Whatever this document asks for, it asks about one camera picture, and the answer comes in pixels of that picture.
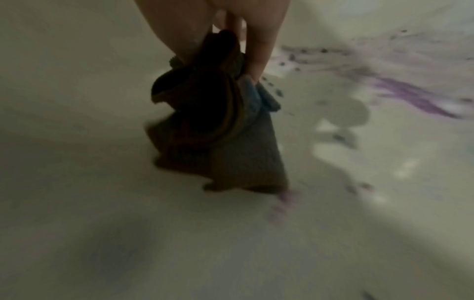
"human hand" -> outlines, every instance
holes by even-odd
[[[158,38],[184,63],[200,50],[213,21],[242,36],[247,23],[244,74],[256,84],[270,59],[289,0],[135,0]],[[217,15],[226,12],[225,18]]]

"hand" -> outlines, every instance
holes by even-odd
[[[238,37],[247,23],[244,74],[257,83],[270,59],[289,0],[135,0],[158,38],[184,63],[193,60],[204,38],[225,11],[224,28]]]

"felt fabric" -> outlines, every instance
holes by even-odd
[[[207,191],[279,194],[288,180],[270,112],[280,104],[240,76],[244,61],[237,37],[226,30],[210,34],[193,63],[172,58],[172,70],[153,84],[152,101],[175,112],[146,132],[159,151],[157,167],[207,177]]]

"washcloth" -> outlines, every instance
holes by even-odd
[[[207,191],[280,194],[288,180],[270,118],[280,104],[240,76],[244,61],[226,30],[210,34],[192,64],[172,58],[172,69],[153,84],[152,101],[175,112],[146,132],[159,151],[157,167],[207,177]]]

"dark spot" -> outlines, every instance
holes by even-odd
[[[356,195],[357,194],[357,190],[355,187],[351,186],[351,185],[347,185],[346,186],[346,191],[349,192],[350,194],[353,194],[353,195]]]
[[[373,191],[374,190],[374,186],[370,183],[367,183],[367,182],[361,182],[359,184],[359,186],[365,190],[368,190],[368,191]]]
[[[377,300],[377,299],[375,299],[374,296],[372,296],[371,294],[369,294],[369,293],[366,292],[366,291],[363,291],[363,292],[362,292],[362,298],[363,298],[364,300]]]
[[[335,140],[340,141],[340,142],[343,142],[343,141],[346,140],[342,135],[337,134],[337,133],[335,133],[332,137],[333,137]]]

